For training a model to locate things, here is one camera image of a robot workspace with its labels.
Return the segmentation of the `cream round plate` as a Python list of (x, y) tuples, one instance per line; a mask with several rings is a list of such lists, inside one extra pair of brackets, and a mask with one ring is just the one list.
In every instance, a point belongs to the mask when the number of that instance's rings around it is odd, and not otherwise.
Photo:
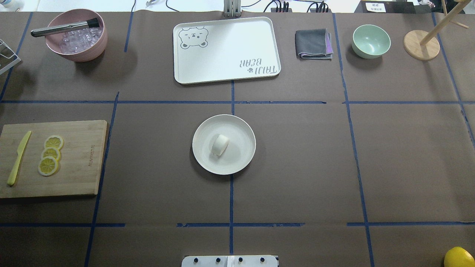
[(229, 175), (244, 169), (256, 152), (251, 127), (234, 115), (215, 115), (195, 131), (192, 152), (197, 162), (213, 174)]

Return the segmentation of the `white bear tray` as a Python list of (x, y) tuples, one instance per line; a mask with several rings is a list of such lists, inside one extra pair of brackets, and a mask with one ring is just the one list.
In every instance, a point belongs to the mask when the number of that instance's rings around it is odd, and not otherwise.
[(273, 77), (281, 71), (268, 17), (178, 24), (173, 49), (174, 78), (184, 85)]

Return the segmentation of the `folded grey cloth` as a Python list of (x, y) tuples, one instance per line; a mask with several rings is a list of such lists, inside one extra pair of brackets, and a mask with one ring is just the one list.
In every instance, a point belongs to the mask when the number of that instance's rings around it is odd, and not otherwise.
[(328, 29), (307, 29), (295, 32), (295, 51), (301, 59), (331, 60), (334, 50)]

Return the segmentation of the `black power strip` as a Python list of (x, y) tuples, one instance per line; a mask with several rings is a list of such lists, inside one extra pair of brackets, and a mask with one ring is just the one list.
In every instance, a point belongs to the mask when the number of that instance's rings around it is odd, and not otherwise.
[(263, 11), (274, 13), (330, 13), (331, 9), (324, 0), (272, 0)]

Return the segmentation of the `mint green bowl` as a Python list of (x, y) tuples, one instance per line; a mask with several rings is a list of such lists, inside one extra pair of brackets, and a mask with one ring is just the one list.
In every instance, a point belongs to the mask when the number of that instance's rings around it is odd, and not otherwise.
[(385, 54), (391, 47), (388, 33), (376, 25), (361, 25), (352, 35), (352, 48), (363, 59), (376, 59)]

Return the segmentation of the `wooden cutting board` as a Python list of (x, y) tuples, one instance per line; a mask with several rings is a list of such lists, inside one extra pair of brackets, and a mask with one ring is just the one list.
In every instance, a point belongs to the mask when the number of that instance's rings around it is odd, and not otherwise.
[(105, 120), (5, 125), (1, 198), (96, 195)]

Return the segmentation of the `pink bowl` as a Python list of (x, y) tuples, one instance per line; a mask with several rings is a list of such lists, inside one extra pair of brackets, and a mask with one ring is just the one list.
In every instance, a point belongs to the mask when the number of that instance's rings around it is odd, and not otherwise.
[(108, 43), (108, 32), (102, 17), (93, 10), (76, 9), (56, 16), (49, 27), (75, 23), (97, 18), (99, 27), (74, 29), (65, 33), (48, 35), (46, 45), (56, 54), (73, 62), (87, 62), (96, 59)]

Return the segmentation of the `lemon slice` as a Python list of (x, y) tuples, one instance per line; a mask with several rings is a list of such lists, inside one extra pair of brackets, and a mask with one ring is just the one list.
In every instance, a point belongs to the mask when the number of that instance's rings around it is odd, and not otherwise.
[(61, 152), (58, 148), (49, 146), (41, 152), (41, 158), (53, 157), (57, 161), (61, 159)]
[(64, 146), (64, 139), (59, 135), (51, 135), (43, 143), (44, 148), (54, 147), (58, 150), (61, 150)]
[(53, 157), (41, 158), (37, 170), (42, 176), (48, 177), (55, 174), (59, 169), (59, 162)]

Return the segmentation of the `black box device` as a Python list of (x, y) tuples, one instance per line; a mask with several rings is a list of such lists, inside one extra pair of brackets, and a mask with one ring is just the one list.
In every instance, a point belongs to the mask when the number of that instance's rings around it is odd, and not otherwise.
[(413, 2), (406, 0), (360, 0), (354, 13), (415, 14)]

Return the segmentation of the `lemon slice middle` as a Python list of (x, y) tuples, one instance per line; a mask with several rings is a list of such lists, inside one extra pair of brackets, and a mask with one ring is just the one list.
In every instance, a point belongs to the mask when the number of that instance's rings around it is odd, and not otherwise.
[(49, 146), (41, 152), (41, 158), (53, 157), (57, 161), (61, 159), (61, 152), (58, 148)]

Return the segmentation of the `clear ice cubes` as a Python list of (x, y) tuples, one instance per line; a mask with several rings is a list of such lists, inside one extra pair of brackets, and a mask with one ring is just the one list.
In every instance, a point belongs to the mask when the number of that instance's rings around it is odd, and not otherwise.
[(62, 35), (59, 43), (60, 51), (63, 54), (74, 54), (85, 51), (93, 47), (102, 36), (102, 27), (78, 29), (66, 32)]

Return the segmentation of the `lemon slice bottom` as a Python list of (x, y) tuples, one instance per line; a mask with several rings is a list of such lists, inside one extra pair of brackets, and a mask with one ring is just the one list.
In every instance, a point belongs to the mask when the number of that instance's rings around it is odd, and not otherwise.
[(53, 157), (41, 158), (37, 170), (42, 176), (48, 177), (55, 174), (59, 169), (59, 162)]

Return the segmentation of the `yellow lemon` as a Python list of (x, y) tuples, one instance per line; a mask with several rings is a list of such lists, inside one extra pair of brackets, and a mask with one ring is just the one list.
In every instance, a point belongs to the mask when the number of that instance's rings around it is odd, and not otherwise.
[(462, 247), (453, 247), (444, 256), (444, 267), (474, 267), (474, 257)]

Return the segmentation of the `aluminium frame post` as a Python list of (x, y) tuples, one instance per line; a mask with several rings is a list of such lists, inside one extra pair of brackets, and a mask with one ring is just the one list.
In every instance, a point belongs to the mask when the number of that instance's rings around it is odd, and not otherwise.
[(241, 0), (224, 0), (223, 16), (228, 18), (241, 17)]

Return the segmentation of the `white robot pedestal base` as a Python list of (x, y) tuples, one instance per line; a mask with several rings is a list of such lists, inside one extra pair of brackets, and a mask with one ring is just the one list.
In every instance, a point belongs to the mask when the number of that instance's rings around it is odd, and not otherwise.
[(214, 255), (186, 256), (182, 267), (278, 267), (278, 256), (273, 255)]

